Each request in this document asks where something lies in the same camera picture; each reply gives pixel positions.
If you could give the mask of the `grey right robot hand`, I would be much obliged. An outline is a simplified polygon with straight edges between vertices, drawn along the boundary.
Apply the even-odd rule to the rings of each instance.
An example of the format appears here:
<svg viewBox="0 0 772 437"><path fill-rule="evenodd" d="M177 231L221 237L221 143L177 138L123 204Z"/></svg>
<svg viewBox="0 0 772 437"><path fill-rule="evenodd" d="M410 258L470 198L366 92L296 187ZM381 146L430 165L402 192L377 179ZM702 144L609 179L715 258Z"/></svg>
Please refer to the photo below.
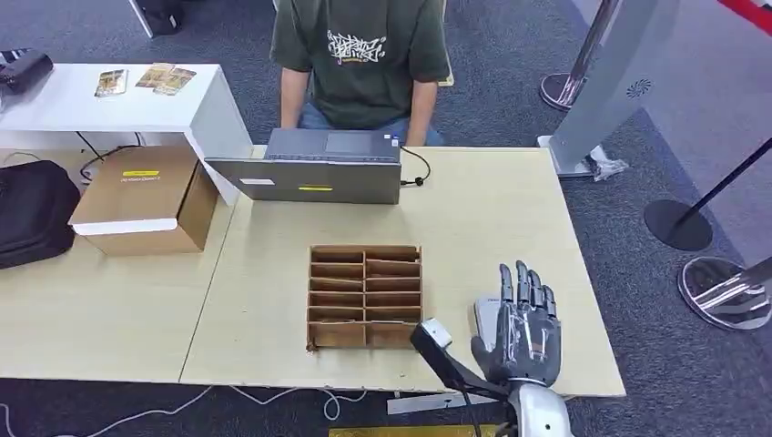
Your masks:
<svg viewBox="0 0 772 437"><path fill-rule="evenodd" d="M562 365L562 325L554 291L520 260L514 269L501 263L499 274L494 343L478 329L471 338L472 356L491 383L528 381L550 387Z"/></svg>

